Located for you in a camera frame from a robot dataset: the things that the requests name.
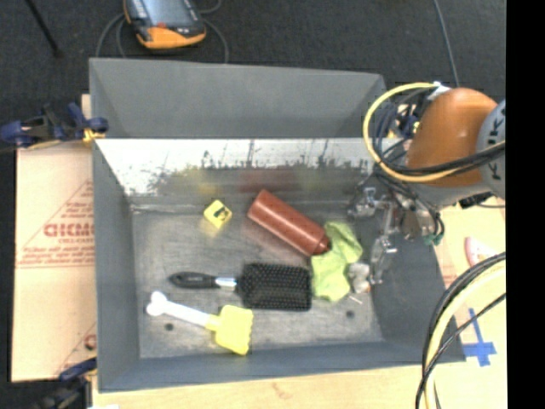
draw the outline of black handle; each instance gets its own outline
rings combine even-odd
[[[182,271],[172,274],[169,277],[170,282],[179,288],[202,289],[219,288],[215,282],[216,277],[209,274],[193,273],[191,271]]]

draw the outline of green cloth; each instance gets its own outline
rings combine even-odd
[[[326,222],[325,234],[331,250],[311,258],[314,296],[338,302],[350,292],[347,265],[356,262],[364,249],[349,225],[344,222]]]

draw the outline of bin floor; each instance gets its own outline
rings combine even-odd
[[[335,217],[331,213],[308,215],[316,221]],[[171,301],[210,314],[217,314],[227,304],[242,306],[232,291],[178,288],[168,281],[171,274],[195,271],[236,277],[243,265],[251,262],[310,265],[309,258],[254,224],[241,210],[233,210],[232,220],[220,230],[202,215],[186,211],[135,210],[132,222],[141,358],[223,351],[204,328],[168,316],[148,316],[144,310],[153,291],[160,290]],[[351,294],[339,302],[314,298],[306,312],[254,309],[253,351],[382,340],[367,293]]]

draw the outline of electronic device screen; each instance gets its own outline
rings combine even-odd
[[[142,0],[146,11],[154,25],[189,25],[191,16],[183,4],[183,0]]]

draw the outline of red cylinder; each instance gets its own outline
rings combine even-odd
[[[330,249],[330,239],[322,226],[266,189],[257,194],[247,216],[306,256],[319,255]]]

